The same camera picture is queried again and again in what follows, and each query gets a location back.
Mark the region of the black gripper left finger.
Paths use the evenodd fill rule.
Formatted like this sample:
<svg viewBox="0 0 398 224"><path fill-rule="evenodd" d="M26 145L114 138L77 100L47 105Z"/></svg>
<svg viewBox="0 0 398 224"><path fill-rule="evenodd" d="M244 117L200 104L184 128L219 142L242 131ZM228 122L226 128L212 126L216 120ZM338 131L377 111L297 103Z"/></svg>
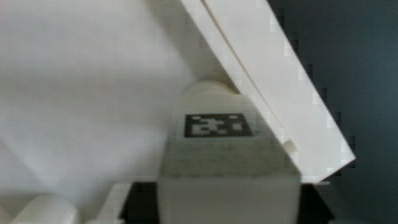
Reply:
<svg viewBox="0 0 398 224"><path fill-rule="evenodd" d="M161 224L155 182L134 183L123 205L122 220L125 224Z"/></svg>

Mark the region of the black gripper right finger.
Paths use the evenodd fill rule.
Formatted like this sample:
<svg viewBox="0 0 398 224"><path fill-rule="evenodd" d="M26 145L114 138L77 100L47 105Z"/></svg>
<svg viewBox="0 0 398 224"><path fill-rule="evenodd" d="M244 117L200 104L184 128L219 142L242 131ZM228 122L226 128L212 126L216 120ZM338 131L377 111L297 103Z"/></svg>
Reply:
<svg viewBox="0 0 398 224"><path fill-rule="evenodd" d="M301 186L297 224L329 224L335 215L312 184Z"/></svg>

